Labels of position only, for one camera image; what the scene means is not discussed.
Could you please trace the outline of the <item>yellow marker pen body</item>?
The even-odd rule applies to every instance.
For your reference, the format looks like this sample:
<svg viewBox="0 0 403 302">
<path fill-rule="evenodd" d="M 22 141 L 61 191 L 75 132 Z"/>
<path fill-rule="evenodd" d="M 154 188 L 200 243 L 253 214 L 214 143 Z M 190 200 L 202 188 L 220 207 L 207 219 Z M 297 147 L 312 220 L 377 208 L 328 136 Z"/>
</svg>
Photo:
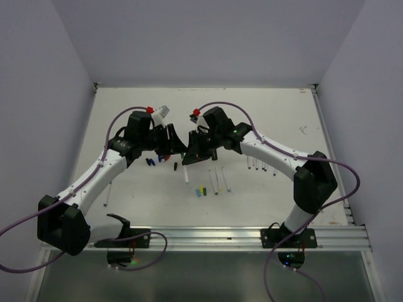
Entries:
<svg viewBox="0 0 403 302">
<path fill-rule="evenodd" d="M 222 182 L 221 182 L 221 180 L 220 180 L 219 171 L 218 171 L 217 166 L 215 166 L 215 175 L 216 175 L 216 178 L 217 178 L 217 187 L 218 187 L 218 191 L 219 191 L 219 192 L 222 192 Z"/>
</svg>

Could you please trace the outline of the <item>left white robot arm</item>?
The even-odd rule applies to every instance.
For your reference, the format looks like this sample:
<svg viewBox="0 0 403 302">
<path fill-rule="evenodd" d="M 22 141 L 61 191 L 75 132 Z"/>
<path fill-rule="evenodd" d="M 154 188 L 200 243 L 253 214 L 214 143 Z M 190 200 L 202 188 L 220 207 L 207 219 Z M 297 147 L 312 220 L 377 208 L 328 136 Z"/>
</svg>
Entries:
<svg viewBox="0 0 403 302">
<path fill-rule="evenodd" d="M 168 113 L 167 106 L 155 111 L 133 111 L 126 126 L 114 136 L 106 136 L 101 155 L 75 183 L 55 197 L 44 196 L 38 204 L 38 239 L 71 256 L 99 241 L 126 246 L 135 235 L 127 219 L 108 214 L 105 219 L 90 223 L 86 215 L 105 188 L 142 152 L 154 151 L 164 157 L 186 151 L 173 124 L 164 122 Z"/>
</svg>

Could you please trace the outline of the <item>light blue capped pen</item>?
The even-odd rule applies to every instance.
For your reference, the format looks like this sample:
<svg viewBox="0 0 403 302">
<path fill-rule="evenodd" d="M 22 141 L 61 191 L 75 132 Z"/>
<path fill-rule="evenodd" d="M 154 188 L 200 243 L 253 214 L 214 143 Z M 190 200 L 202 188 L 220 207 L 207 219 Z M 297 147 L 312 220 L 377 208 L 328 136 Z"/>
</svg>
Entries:
<svg viewBox="0 0 403 302">
<path fill-rule="evenodd" d="M 221 170 L 222 170 L 222 175 L 223 175 L 223 178 L 224 178 L 224 183 L 225 183 L 225 186 L 226 186 L 226 190 L 227 190 L 227 192 L 230 193 L 232 190 L 231 190 L 229 179 L 227 177 L 225 167 L 222 167 Z"/>
</svg>

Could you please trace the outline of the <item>teal capped pen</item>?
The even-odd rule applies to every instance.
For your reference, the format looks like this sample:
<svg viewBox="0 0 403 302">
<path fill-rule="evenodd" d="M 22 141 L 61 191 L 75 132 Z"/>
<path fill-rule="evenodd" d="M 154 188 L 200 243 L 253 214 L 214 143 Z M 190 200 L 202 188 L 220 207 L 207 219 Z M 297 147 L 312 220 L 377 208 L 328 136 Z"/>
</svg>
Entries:
<svg viewBox="0 0 403 302">
<path fill-rule="evenodd" d="M 188 177 L 188 171 L 187 171 L 186 166 L 183 166 L 183 175 L 184 175 L 185 184 L 189 184 L 189 177 Z"/>
</svg>

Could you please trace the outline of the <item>black orange highlighter body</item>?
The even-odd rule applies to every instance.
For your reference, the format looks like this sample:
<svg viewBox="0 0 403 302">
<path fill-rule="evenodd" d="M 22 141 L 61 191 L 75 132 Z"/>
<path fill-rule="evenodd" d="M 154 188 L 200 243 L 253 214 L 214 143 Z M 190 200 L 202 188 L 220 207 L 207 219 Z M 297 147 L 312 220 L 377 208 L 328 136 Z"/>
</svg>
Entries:
<svg viewBox="0 0 403 302">
<path fill-rule="evenodd" d="M 216 150 L 213 150 L 213 152 L 212 152 L 212 160 L 213 160 L 213 161 L 218 160 L 218 155 L 217 155 L 217 151 L 216 151 Z"/>
</svg>

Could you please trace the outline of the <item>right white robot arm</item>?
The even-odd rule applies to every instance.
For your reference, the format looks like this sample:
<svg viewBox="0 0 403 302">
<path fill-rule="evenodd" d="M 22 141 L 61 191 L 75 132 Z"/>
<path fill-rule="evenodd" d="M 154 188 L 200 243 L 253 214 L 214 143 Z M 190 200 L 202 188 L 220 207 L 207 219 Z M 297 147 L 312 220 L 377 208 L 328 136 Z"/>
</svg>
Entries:
<svg viewBox="0 0 403 302">
<path fill-rule="evenodd" d="M 293 182 L 295 204 L 280 227 L 280 238 L 288 247 L 300 243 L 307 220 L 317 214 L 338 187 L 326 155 L 319 151 L 306 154 L 276 143 L 260 134 L 252 121 L 236 125 L 218 106 L 204 113 L 195 109 L 190 120 L 196 128 L 189 133 L 183 165 L 207 160 L 223 147 L 260 160 Z"/>
</svg>

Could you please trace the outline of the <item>green marker pen body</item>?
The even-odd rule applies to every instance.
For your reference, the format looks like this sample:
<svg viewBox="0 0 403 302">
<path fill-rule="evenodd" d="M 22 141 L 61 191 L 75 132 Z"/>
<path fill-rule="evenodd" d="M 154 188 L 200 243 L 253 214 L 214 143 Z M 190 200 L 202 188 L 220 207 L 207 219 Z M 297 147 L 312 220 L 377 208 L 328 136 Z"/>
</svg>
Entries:
<svg viewBox="0 0 403 302">
<path fill-rule="evenodd" d="M 212 173 L 211 170 L 209 170 L 208 173 L 209 173 L 210 181 L 212 183 L 213 193 L 214 193 L 214 195 L 218 195 L 219 192 L 218 192 L 218 189 L 217 189 L 217 186 L 216 186 L 216 183 L 215 183 L 213 173 Z"/>
</svg>

